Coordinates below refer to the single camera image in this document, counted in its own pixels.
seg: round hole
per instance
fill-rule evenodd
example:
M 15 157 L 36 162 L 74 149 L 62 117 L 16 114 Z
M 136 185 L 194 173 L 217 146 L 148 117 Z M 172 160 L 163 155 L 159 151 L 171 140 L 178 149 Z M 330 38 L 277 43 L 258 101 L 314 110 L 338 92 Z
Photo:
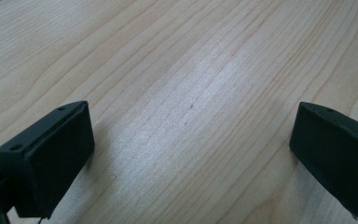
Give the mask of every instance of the round hole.
M 22 148 L 22 144 L 17 144 L 16 146 L 11 147 L 10 151 L 16 151 L 19 150 L 20 148 Z

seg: table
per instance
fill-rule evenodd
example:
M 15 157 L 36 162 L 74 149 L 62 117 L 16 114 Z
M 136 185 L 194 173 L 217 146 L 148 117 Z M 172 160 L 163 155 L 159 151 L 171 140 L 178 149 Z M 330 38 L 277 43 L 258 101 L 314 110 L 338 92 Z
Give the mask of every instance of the table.
M 301 101 L 358 120 L 358 1 L 1 0 L 0 146 L 79 100 L 96 151 L 44 224 L 358 223 L 288 146 Z

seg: wood grain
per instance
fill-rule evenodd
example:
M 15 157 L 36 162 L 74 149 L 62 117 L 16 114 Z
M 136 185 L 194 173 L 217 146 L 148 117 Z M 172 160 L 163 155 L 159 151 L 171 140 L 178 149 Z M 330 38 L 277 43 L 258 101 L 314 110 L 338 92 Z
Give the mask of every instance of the wood grain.
M 1 0 L 0 145 L 77 100 L 96 152 L 42 223 L 358 223 L 288 146 L 300 101 L 358 119 L 358 1 Z

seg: wooden table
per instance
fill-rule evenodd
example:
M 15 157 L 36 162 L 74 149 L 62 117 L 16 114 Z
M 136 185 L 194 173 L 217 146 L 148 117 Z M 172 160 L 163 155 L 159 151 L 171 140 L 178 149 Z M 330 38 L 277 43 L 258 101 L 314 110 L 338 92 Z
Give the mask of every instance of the wooden table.
M 358 0 L 1 0 L 0 145 L 79 100 L 42 223 L 358 223 L 288 146 L 301 101 L 358 120 Z

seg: screw hole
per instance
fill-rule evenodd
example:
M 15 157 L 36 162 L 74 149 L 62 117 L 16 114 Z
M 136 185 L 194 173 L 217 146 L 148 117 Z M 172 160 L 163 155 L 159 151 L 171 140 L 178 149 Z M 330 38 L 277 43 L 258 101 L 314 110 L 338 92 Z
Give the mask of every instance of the screw hole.
M 22 144 L 17 144 L 16 146 L 11 147 L 10 151 L 16 151 L 16 150 L 19 150 L 20 148 L 22 148 Z

